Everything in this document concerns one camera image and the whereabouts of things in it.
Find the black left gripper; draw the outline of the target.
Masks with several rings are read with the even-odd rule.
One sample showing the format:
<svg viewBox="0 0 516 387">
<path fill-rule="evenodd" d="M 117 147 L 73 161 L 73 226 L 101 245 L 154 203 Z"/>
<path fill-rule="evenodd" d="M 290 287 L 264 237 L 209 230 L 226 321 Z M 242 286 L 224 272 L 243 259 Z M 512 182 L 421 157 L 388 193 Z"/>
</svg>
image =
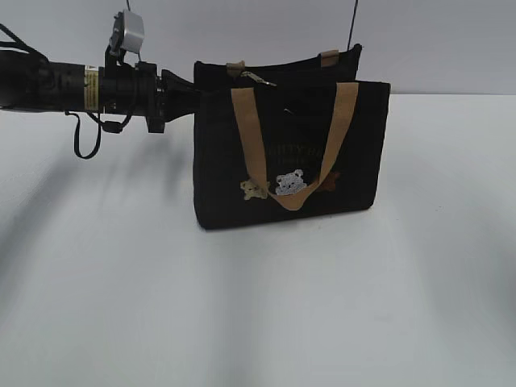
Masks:
<svg viewBox="0 0 516 387">
<path fill-rule="evenodd" d="M 107 63 L 100 81 L 100 111 L 120 114 L 123 121 L 104 121 L 101 128 L 118 134 L 134 117 L 145 119 L 148 132 L 164 133 L 165 124 L 194 114 L 201 92 L 176 74 L 140 61 L 136 66 Z"/>
</svg>

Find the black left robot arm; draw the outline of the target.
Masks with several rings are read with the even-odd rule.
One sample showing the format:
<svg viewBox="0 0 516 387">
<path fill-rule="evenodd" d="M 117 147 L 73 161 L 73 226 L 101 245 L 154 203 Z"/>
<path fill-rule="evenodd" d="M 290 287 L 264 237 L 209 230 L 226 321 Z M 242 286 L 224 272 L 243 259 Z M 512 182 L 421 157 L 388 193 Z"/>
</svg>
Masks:
<svg viewBox="0 0 516 387">
<path fill-rule="evenodd" d="M 101 129 L 118 134 L 133 117 L 148 131 L 164 132 L 166 123 L 198 110 L 200 92 L 193 83 L 156 64 L 125 62 L 105 52 L 104 64 L 52 62 L 7 27 L 1 43 L 1 108 L 43 112 L 84 112 Z"/>
</svg>

